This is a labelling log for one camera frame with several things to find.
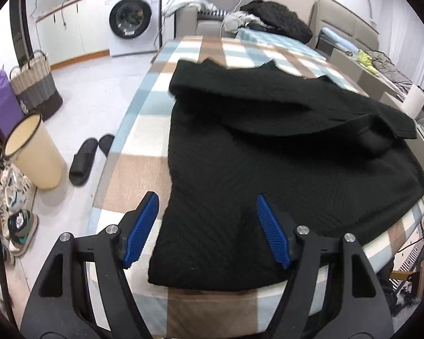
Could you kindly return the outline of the plaid bed cover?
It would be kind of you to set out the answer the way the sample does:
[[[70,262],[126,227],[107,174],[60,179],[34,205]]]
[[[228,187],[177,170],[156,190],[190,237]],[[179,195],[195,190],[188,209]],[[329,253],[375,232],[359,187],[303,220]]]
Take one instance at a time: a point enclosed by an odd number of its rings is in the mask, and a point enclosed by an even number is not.
[[[345,90],[367,94],[326,59],[299,41],[278,47],[267,41],[186,37],[168,42],[155,58],[115,136],[92,209],[101,230],[135,209],[148,191],[159,197],[159,211],[139,260],[126,270],[131,292],[151,334],[168,338],[236,338],[267,329],[286,280],[263,288],[218,292],[169,288],[148,280],[162,218],[171,196],[168,146],[175,99],[169,84],[180,60],[212,60],[225,68],[257,68],[274,62],[288,74],[327,76]],[[424,195],[396,223],[368,243],[360,243],[374,270],[381,270],[401,248],[424,215]]]

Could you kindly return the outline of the cream waste bin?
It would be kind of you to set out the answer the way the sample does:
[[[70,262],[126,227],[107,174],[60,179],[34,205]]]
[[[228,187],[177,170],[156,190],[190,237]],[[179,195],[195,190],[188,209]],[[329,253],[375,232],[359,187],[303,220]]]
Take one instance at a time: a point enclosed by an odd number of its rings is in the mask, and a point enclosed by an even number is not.
[[[66,171],[66,162],[38,112],[25,115],[13,127],[4,157],[41,190],[56,188]]]

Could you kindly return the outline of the grey clothes pile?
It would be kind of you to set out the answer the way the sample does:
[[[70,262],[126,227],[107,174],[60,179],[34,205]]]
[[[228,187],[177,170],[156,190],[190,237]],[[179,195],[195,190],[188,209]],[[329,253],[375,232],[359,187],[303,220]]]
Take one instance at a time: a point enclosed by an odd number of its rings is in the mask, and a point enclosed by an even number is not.
[[[365,53],[371,57],[372,66],[376,70],[388,78],[404,94],[409,92],[413,82],[396,68],[390,57],[382,51],[367,50]]]

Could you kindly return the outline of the black quilted jacket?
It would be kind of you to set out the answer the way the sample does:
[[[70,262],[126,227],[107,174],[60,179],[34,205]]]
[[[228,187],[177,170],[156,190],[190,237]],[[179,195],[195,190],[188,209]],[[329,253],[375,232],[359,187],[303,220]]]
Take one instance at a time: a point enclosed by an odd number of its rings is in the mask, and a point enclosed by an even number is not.
[[[251,22],[248,28],[271,34],[286,36],[303,44],[309,43],[313,33],[298,15],[278,2],[253,0],[240,7],[240,11],[258,17],[261,23]]]

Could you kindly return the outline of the yellow green toy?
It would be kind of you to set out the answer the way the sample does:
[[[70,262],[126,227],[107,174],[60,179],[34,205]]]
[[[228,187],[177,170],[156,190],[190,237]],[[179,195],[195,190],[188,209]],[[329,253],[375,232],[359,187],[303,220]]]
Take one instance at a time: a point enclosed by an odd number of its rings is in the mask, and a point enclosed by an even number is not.
[[[359,50],[356,55],[357,62],[359,62],[367,71],[378,76],[378,71],[375,69],[375,67],[372,64],[372,57],[367,54],[363,50]]]

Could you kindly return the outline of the grey nightstand cabinet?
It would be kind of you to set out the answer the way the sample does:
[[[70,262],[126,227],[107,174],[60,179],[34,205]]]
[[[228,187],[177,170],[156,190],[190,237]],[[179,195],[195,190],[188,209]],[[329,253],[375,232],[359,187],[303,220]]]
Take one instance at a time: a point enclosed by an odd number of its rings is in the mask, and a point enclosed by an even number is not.
[[[399,90],[381,73],[374,75],[356,59],[338,48],[333,49],[329,61],[365,91],[370,98],[384,101],[384,97],[390,95],[393,97],[393,102],[401,105]]]

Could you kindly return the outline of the white kitchen cabinet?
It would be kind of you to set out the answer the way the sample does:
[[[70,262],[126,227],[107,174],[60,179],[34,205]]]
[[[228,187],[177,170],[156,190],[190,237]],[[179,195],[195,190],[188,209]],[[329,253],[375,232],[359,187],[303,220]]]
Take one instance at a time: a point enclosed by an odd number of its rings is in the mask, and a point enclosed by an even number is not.
[[[36,20],[40,49],[50,66],[108,56],[105,0],[72,0]]]

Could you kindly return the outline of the purple bag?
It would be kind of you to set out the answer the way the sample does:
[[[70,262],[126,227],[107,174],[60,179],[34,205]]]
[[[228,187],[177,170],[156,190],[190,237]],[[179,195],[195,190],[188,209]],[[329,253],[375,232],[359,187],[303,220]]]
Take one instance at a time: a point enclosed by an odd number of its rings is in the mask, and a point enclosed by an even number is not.
[[[0,137],[6,141],[14,126],[23,118],[16,95],[10,85],[7,73],[0,69]]]

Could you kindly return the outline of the black slipper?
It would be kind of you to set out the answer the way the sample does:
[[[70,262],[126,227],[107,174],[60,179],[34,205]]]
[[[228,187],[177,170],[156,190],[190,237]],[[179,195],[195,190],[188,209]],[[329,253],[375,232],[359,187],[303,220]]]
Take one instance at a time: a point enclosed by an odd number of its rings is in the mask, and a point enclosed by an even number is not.
[[[105,155],[105,157],[109,155],[109,152],[114,140],[115,140],[115,136],[112,134],[105,134],[99,139],[98,145],[102,153]]]
[[[73,186],[83,186],[89,178],[98,148],[96,138],[87,138],[74,155],[69,171],[69,180]]]

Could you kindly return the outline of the left black slipper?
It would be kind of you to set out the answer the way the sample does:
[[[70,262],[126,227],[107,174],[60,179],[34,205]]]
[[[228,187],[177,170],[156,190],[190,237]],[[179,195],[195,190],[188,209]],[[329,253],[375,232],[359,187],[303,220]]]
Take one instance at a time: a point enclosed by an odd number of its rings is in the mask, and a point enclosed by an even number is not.
[[[69,171],[69,180],[73,186],[83,186],[89,178],[98,148],[96,138],[87,138],[74,155]]]

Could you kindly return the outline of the white washing machine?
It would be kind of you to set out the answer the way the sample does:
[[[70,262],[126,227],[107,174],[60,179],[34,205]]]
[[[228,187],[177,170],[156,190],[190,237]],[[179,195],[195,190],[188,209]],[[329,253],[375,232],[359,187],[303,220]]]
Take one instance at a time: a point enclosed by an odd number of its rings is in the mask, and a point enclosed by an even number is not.
[[[104,0],[112,57],[156,52],[161,46],[161,0]]]

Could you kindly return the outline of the woven laundry basket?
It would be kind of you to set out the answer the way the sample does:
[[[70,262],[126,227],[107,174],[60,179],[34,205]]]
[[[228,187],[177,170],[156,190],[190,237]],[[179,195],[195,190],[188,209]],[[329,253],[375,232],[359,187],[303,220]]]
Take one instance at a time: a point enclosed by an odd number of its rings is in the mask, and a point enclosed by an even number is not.
[[[56,88],[49,59],[41,50],[33,52],[22,67],[14,67],[9,79],[25,114],[38,112],[46,121],[60,109],[63,100]]]

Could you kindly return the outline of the white paper towel roll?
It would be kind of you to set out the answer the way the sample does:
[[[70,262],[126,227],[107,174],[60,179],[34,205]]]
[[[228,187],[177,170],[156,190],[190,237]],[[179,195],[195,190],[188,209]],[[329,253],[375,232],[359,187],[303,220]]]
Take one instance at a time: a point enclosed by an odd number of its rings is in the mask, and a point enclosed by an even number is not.
[[[401,108],[410,118],[416,119],[424,106],[424,91],[413,84],[405,97]]]

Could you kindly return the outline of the black knit sweater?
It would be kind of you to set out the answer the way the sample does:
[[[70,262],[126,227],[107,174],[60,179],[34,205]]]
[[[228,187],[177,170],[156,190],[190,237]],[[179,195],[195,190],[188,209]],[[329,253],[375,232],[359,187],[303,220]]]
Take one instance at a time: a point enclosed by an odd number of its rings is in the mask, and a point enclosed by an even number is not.
[[[327,76],[180,60],[169,90],[171,196],[153,285],[238,292],[286,280],[256,215],[261,194],[278,219],[363,244],[424,195],[414,121]]]

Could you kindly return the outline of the sneaker with teal sole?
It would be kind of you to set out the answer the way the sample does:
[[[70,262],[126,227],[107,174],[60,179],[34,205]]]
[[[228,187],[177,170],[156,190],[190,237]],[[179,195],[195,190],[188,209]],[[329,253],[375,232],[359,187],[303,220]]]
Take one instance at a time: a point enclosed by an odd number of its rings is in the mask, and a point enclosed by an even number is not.
[[[12,255],[21,256],[25,254],[32,242],[38,224],[39,217],[27,209],[21,209],[8,217],[9,250]]]

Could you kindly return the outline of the right black slipper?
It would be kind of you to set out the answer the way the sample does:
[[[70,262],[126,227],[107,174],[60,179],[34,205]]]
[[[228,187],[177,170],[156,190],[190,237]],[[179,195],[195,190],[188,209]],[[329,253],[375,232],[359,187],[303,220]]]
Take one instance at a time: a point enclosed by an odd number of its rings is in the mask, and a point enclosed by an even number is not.
[[[115,136],[112,134],[105,134],[99,139],[98,145],[102,153],[105,155],[105,157],[109,155],[109,152],[114,140],[115,140]]]

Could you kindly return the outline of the white sneaker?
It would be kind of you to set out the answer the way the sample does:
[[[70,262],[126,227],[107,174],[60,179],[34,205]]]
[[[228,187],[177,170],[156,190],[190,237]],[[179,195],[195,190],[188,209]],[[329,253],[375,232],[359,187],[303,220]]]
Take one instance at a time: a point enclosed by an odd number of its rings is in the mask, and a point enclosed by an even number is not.
[[[36,186],[10,164],[0,176],[0,215],[8,217],[21,209],[32,210]]]

